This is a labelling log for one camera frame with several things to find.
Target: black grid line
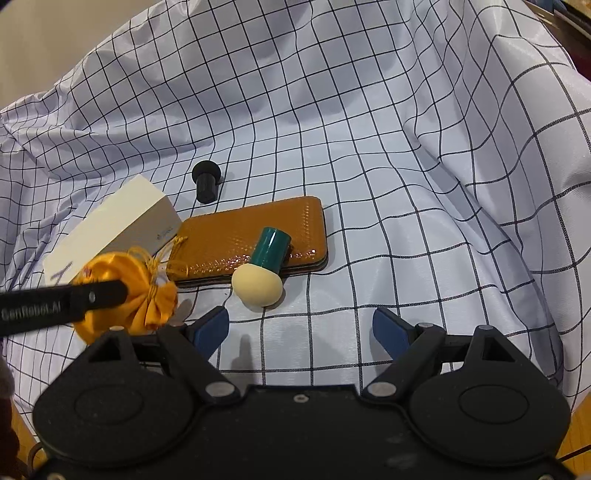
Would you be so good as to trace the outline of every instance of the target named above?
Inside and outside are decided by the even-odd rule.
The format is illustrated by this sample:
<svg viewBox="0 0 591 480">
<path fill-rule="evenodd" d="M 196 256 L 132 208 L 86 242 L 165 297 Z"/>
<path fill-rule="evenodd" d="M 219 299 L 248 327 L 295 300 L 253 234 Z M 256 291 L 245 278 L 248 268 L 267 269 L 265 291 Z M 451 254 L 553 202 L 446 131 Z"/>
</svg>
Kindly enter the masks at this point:
<svg viewBox="0 0 591 480">
<path fill-rule="evenodd" d="M 230 311 L 222 372 L 362 388 L 390 362 L 371 339 L 386 306 L 450 333 L 500 328 L 575 405 L 591 381 L 591 90 L 518 0 L 456 8 L 168 0 L 130 20 L 0 112 L 0 287 L 38 286 L 59 239 L 136 174 L 182 218 L 314 195 L 329 264 L 287 278 L 282 304 L 179 291 L 188 320 Z M 225 180 L 209 206 L 187 178 L 201 158 Z M 7 339 L 29 422 L 83 348 L 68 326 Z"/>
</svg>

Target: beige wall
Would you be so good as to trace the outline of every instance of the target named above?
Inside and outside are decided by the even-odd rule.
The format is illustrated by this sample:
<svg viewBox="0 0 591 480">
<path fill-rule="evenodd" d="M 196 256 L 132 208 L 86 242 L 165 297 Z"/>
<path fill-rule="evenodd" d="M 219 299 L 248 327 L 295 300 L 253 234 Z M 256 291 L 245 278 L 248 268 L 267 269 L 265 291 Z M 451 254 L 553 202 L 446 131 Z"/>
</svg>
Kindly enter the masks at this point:
<svg viewBox="0 0 591 480">
<path fill-rule="evenodd" d="M 12 0 L 0 11 L 0 108 L 47 90 L 157 0 Z"/>
</svg>

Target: orange satin fabric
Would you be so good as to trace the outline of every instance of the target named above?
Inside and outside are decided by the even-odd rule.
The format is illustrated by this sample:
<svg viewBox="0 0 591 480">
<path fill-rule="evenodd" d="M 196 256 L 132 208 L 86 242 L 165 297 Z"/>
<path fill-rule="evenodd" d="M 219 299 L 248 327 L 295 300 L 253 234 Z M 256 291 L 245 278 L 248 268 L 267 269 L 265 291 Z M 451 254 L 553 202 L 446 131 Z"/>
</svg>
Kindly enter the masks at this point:
<svg viewBox="0 0 591 480">
<path fill-rule="evenodd" d="M 164 325 L 177 306 L 177 287 L 171 281 L 156 285 L 159 263 L 160 256 L 153 258 L 140 248 L 101 254 L 88 262 L 74 285 L 121 280 L 128 294 L 118 307 L 86 312 L 84 320 L 74 323 L 76 333 L 90 344 L 112 326 L 122 326 L 130 335 L 145 335 Z"/>
</svg>

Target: cream colored sponge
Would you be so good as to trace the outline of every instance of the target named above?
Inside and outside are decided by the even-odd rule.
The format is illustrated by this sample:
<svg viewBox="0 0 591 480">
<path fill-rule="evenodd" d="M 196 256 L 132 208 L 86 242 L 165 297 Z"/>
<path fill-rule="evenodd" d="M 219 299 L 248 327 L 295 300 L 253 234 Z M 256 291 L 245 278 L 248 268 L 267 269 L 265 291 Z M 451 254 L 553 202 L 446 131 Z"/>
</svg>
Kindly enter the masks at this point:
<svg viewBox="0 0 591 480">
<path fill-rule="evenodd" d="M 254 307 L 273 305 L 283 293 L 279 275 L 251 263 L 240 265 L 234 271 L 232 287 L 246 305 Z"/>
</svg>

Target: green cylinder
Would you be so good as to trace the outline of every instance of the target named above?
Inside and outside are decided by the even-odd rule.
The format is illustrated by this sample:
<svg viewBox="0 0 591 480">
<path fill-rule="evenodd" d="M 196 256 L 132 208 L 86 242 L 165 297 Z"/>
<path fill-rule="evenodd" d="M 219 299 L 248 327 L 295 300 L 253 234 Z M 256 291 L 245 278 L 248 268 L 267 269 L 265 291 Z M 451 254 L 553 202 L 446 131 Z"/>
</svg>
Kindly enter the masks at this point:
<svg viewBox="0 0 591 480">
<path fill-rule="evenodd" d="M 287 233 L 266 226 L 262 230 L 249 263 L 278 274 L 287 255 L 290 242 L 291 237 Z"/>
</svg>

